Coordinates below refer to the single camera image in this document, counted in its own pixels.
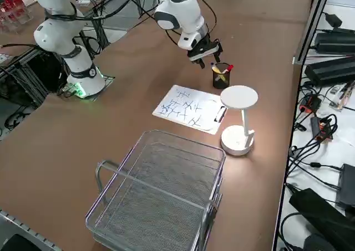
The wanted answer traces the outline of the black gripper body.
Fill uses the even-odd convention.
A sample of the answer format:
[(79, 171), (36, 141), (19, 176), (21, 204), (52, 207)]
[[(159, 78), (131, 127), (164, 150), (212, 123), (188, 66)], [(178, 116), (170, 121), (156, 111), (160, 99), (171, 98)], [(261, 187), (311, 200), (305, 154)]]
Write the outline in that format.
[(193, 47), (192, 50), (188, 51), (188, 54), (214, 54), (222, 52), (223, 48), (220, 40), (217, 38), (211, 41), (210, 35), (207, 34)]

